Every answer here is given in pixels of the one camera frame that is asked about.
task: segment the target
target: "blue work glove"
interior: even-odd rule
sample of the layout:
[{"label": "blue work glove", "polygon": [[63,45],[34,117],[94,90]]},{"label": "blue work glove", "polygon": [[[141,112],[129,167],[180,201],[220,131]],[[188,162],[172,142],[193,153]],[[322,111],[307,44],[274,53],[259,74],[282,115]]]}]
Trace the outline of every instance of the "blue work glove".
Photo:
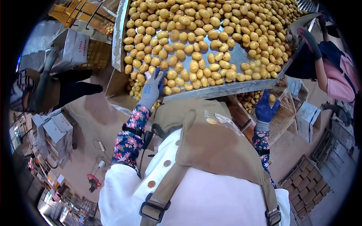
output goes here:
[{"label": "blue work glove", "polygon": [[259,102],[256,104],[255,107],[255,114],[256,114],[256,131],[269,131],[269,123],[272,121],[272,118],[277,113],[278,107],[280,105],[280,100],[277,100],[274,103],[274,106],[270,108],[269,105],[269,92],[267,89],[264,90],[263,96],[260,98]]},{"label": "blue work glove", "polygon": [[153,104],[156,102],[163,89],[163,78],[167,74],[166,70],[156,68],[151,75],[151,78],[142,89],[142,97],[138,105],[145,106],[151,111]]},{"label": "blue work glove", "polygon": [[314,60],[319,60],[320,58],[322,58],[322,53],[319,50],[319,46],[314,36],[304,27],[299,27],[296,31],[298,35],[304,39],[309,50],[313,53]]}]

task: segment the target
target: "metal rack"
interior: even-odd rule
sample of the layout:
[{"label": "metal rack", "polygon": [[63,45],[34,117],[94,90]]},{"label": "metal rack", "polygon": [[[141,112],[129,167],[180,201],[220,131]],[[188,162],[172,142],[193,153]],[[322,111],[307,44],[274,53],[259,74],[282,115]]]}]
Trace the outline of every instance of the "metal rack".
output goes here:
[{"label": "metal rack", "polygon": [[[313,3],[311,0],[300,0],[298,1],[299,5],[301,5],[301,10],[307,10],[309,12],[316,12],[318,10],[319,5]],[[115,28],[114,28],[114,38],[112,43],[112,66],[117,69],[120,72],[124,71],[125,63],[124,63],[124,57],[127,56],[126,51],[123,50],[124,44],[122,40],[126,37],[126,23],[129,19],[128,10],[130,8],[130,0],[125,0],[124,2],[119,3],[118,11],[117,11],[117,17],[115,20]],[[313,25],[315,23],[315,19],[311,22],[308,30],[312,30]],[[219,32],[223,31],[223,27],[220,26],[217,29]],[[211,40],[207,37],[204,39],[205,42],[208,44],[211,42]],[[203,58],[207,58],[208,53],[216,53],[217,51],[208,49],[205,52],[200,52],[203,54]],[[240,73],[240,68],[238,67],[240,63],[246,63],[250,61],[250,58],[245,51],[244,48],[240,47],[239,44],[236,44],[234,48],[229,48],[229,52],[232,54],[232,59],[230,60],[230,64],[237,65],[237,73]],[[200,99],[211,99],[216,97],[222,97],[222,96],[228,96],[238,93],[244,93],[244,92],[251,92],[251,91],[257,91],[257,90],[263,90],[263,89],[271,89],[274,87],[274,85],[277,83],[277,81],[284,76],[284,73],[288,69],[288,67],[291,65],[295,57],[298,55],[299,50],[296,50],[295,53],[290,57],[289,61],[285,63],[282,66],[282,70],[278,74],[277,79],[264,79],[264,80],[249,80],[249,81],[243,81],[238,82],[234,81],[231,83],[224,83],[221,85],[214,85],[214,86],[208,86],[200,89],[194,89],[190,91],[185,91],[183,88],[181,88],[181,92],[174,93],[168,96],[163,97],[163,102],[167,103],[173,100],[177,99],[185,99],[185,98],[200,98]],[[186,55],[186,59],[183,61],[184,65],[188,65],[190,62],[190,57]]]}]

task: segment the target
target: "strap buckle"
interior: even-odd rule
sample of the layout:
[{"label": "strap buckle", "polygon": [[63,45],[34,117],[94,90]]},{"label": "strap buckle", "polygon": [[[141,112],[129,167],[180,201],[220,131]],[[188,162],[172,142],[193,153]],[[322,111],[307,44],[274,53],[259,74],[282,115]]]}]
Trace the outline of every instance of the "strap buckle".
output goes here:
[{"label": "strap buckle", "polygon": [[[170,205],[171,205],[171,201],[168,201],[167,204],[165,205],[165,207],[162,208],[162,207],[159,207],[159,206],[157,206],[157,205],[155,205],[155,204],[152,204],[152,203],[149,203],[149,202],[148,202],[148,200],[151,198],[152,195],[153,195],[153,193],[149,193],[149,194],[147,195],[146,201],[143,202],[142,205],[141,205],[141,208],[140,208],[140,210],[139,210],[139,214],[140,214],[142,217],[144,217],[144,218],[146,218],[147,220],[149,220],[149,221],[152,221],[152,222],[155,222],[155,223],[161,223],[162,218],[163,218],[163,215],[165,214],[165,211],[168,210],[168,208],[169,208]],[[144,214],[144,213],[142,212],[142,209],[143,209],[144,206],[149,206],[149,207],[151,207],[151,208],[154,208],[154,209],[160,211],[160,215],[159,215],[158,219],[153,218],[153,217],[150,217],[150,216]]]},{"label": "strap buckle", "polygon": [[[268,226],[277,225],[277,224],[279,224],[279,222],[282,220],[282,214],[280,213],[279,210],[280,210],[280,209],[279,209],[279,205],[278,205],[277,208],[275,208],[274,210],[272,210],[272,211],[270,211],[270,212],[265,211],[265,217],[266,217],[266,219],[268,220]],[[275,223],[272,223],[272,221],[273,221],[275,218],[277,218],[278,216],[279,216],[279,220],[278,220],[277,222],[275,222]]]}]

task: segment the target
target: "stack of boxes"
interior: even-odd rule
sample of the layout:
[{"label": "stack of boxes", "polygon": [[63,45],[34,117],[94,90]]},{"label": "stack of boxes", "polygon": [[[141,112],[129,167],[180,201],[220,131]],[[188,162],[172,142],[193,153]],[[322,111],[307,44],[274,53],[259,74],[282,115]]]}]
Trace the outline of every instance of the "stack of boxes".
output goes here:
[{"label": "stack of boxes", "polygon": [[282,186],[289,191],[289,200],[299,218],[310,212],[331,190],[308,158],[304,159]]}]

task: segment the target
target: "floral arm sleeve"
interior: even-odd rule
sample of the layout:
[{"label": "floral arm sleeve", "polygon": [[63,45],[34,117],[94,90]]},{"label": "floral arm sleeve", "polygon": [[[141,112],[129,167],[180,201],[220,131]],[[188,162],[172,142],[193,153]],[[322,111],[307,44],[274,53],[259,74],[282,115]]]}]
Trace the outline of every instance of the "floral arm sleeve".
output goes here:
[{"label": "floral arm sleeve", "polygon": [[[269,131],[261,132],[256,131],[254,129],[254,136],[253,136],[253,147],[255,149],[269,149]],[[261,164],[263,165],[264,170],[269,174],[269,154],[265,154],[260,156]],[[271,184],[273,185],[274,189],[276,189],[276,185],[272,178],[270,178]]]},{"label": "floral arm sleeve", "polygon": [[[136,105],[126,126],[132,129],[141,129],[144,132],[144,127],[150,118],[150,115],[151,111],[148,108]],[[136,170],[138,177],[141,178],[141,174],[137,169],[136,160],[142,147],[143,140],[140,136],[129,131],[121,131],[117,135],[114,144],[111,165],[123,164],[130,166]]]}]

